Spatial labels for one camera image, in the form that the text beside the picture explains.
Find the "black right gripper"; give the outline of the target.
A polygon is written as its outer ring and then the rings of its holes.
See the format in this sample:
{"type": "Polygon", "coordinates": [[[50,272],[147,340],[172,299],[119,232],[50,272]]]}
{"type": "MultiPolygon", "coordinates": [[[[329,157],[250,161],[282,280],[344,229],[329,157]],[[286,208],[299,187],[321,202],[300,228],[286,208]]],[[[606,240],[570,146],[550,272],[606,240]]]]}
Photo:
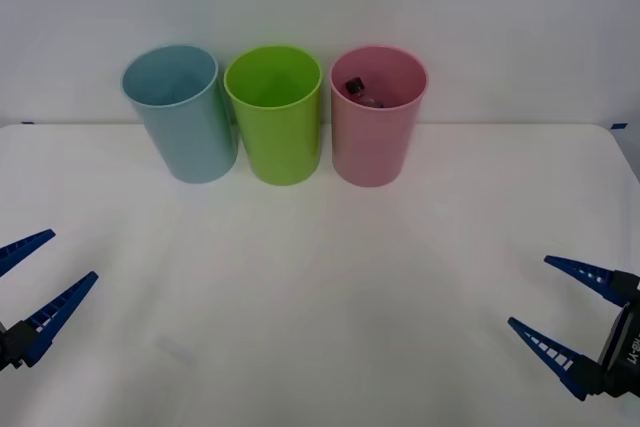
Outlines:
{"type": "Polygon", "coordinates": [[[613,398],[639,396],[639,276],[547,255],[544,262],[561,270],[622,308],[599,360],[582,355],[514,317],[508,325],[549,367],[566,388],[599,388],[613,398]]]}

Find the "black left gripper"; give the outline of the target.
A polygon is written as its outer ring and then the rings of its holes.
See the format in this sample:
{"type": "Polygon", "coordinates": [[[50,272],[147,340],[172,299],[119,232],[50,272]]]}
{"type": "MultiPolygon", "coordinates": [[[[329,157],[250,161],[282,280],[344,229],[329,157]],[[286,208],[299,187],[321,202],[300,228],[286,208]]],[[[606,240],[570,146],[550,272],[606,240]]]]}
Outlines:
{"type": "MultiPolygon", "coordinates": [[[[47,229],[0,248],[0,276],[4,276],[25,258],[55,237],[47,229]]],[[[22,364],[33,367],[51,347],[54,338],[70,319],[99,279],[89,272],[58,297],[11,328],[1,325],[1,369],[22,364]]]]}

